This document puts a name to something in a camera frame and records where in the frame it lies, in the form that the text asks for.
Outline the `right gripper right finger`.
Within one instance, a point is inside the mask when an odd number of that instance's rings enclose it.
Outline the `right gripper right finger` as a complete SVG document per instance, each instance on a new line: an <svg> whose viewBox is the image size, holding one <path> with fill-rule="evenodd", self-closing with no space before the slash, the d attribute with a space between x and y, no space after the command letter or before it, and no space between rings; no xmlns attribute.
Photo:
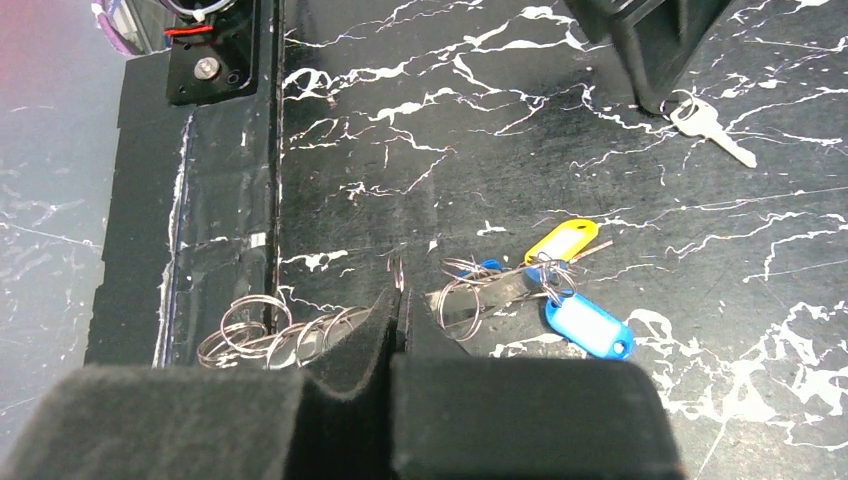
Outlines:
<svg viewBox="0 0 848 480"><path fill-rule="evenodd" d="M396 479L682 479L668 416L630 362L468 354L428 329L391 361Z"/></svg>

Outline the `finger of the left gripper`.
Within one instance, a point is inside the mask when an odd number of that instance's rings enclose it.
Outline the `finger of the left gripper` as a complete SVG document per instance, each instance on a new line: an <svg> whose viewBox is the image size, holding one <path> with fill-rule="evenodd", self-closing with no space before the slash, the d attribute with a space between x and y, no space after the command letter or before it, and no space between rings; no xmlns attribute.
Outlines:
<svg viewBox="0 0 848 480"><path fill-rule="evenodd" d="M730 0L568 1L592 43L609 39L639 106L659 114Z"/></svg>

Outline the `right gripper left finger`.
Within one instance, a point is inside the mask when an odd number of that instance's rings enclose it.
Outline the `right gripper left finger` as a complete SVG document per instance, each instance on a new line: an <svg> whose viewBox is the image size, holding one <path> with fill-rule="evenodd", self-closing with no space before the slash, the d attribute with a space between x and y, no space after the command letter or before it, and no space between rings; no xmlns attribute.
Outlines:
<svg viewBox="0 0 848 480"><path fill-rule="evenodd" d="M299 369L78 369L44 397L1 475L386 479L388 290L352 339Z"/></svg>

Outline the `silver key with ring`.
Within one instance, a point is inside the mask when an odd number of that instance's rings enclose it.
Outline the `silver key with ring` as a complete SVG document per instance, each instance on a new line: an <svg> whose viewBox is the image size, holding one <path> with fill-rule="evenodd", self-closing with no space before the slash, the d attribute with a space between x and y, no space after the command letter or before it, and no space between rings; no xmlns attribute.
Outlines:
<svg viewBox="0 0 848 480"><path fill-rule="evenodd" d="M729 136L718 122L718 111L706 101L690 96L669 113L669 118L683 135L710 140L745 167L757 167L756 155Z"/></svg>

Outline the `blue key tag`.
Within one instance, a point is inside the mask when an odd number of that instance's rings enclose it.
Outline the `blue key tag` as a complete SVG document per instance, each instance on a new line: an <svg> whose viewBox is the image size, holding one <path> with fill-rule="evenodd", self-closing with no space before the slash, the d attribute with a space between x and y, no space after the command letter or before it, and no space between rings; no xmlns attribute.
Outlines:
<svg viewBox="0 0 848 480"><path fill-rule="evenodd" d="M556 333L593 357L623 361L633 352L629 327L582 294L565 291L548 298L544 316Z"/></svg>

